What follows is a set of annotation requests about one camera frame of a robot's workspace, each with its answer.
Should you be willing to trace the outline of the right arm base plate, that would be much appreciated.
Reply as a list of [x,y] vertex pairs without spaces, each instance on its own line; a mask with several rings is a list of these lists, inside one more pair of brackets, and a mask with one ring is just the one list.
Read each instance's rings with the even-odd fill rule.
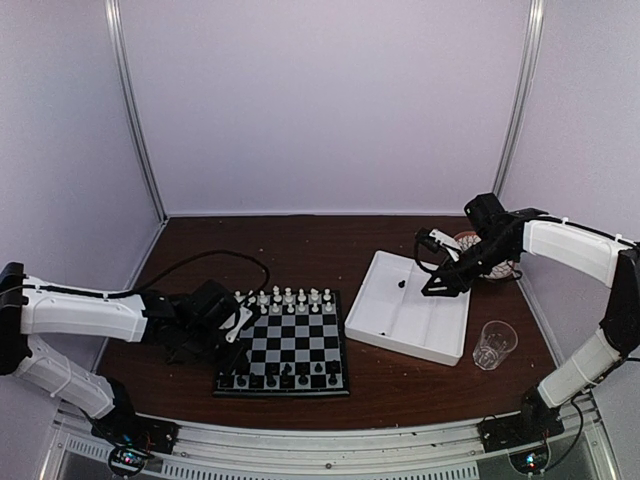
[[483,419],[477,427],[486,453],[540,442],[565,431],[560,419],[542,425],[526,426],[520,414]]

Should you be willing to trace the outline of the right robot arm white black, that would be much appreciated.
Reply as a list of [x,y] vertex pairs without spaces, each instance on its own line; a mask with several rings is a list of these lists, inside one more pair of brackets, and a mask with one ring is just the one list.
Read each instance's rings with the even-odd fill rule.
[[535,440],[563,404],[597,385],[639,347],[639,244],[543,210],[506,210],[493,193],[479,194],[464,212],[478,243],[463,248],[437,229],[415,234],[413,256],[421,248],[446,257],[436,267],[422,261],[425,297],[456,297],[475,280],[506,261],[525,263],[528,299],[547,321],[551,339],[588,325],[562,341],[562,364],[525,394],[512,430],[519,440]]

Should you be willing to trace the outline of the black white chess board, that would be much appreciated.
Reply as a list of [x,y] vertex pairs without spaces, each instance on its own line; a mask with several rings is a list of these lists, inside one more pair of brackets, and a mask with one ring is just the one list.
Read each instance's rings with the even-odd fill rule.
[[[252,346],[247,352],[249,365],[243,369],[237,368],[228,376],[214,377],[213,395],[215,397],[259,398],[259,397],[321,397],[347,396],[350,394],[348,366],[346,355],[346,336],[344,320],[341,312],[341,296],[337,303],[337,311],[332,314],[320,315],[261,315],[252,325],[241,330],[238,338],[250,338]],[[326,371],[328,361],[337,360],[340,363],[338,373],[329,374]],[[279,365],[279,373],[269,373],[269,365]],[[284,365],[292,365],[293,377],[291,388],[282,388],[280,378]],[[323,366],[322,373],[314,373],[316,363]],[[261,388],[249,386],[249,375],[254,373],[263,378]],[[306,387],[298,384],[300,374],[307,374],[309,383]],[[335,374],[340,377],[337,387],[330,387],[328,377]],[[235,386],[236,377],[243,375],[247,378],[245,388]],[[326,377],[325,389],[311,387],[312,375]],[[274,376],[277,384],[274,388],[266,385],[266,378]],[[232,388],[221,389],[220,379],[233,377]]]

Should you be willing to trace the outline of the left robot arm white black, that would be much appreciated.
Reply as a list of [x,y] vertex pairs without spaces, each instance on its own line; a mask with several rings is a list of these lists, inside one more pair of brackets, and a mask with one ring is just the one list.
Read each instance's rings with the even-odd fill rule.
[[1,271],[1,373],[24,379],[103,421],[123,444],[144,433],[115,380],[93,374],[43,340],[49,333],[161,345],[178,357],[234,362],[239,334],[260,310],[214,281],[194,293],[82,290],[46,282],[10,262]]

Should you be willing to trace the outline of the white plastic compartment tray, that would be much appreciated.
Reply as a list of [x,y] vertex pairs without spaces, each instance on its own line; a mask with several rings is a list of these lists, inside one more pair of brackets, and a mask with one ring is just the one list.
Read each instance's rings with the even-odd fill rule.
[[[345,321],[346,336],[419,359],[455,366],[464,353],[470,294],[425,297],[429,275],[407,257],[375,252]],[[405,280],[404,288],[397,283]]]

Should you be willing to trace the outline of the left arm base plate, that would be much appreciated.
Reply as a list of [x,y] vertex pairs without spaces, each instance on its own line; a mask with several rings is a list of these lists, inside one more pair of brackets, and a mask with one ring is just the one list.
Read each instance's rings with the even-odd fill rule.
[[111,426],[102,419],[89,419],[91,434],[114,447],[144,454],[171,454],[178,438],[179,426],[174,422],[137,416],[133,422]]

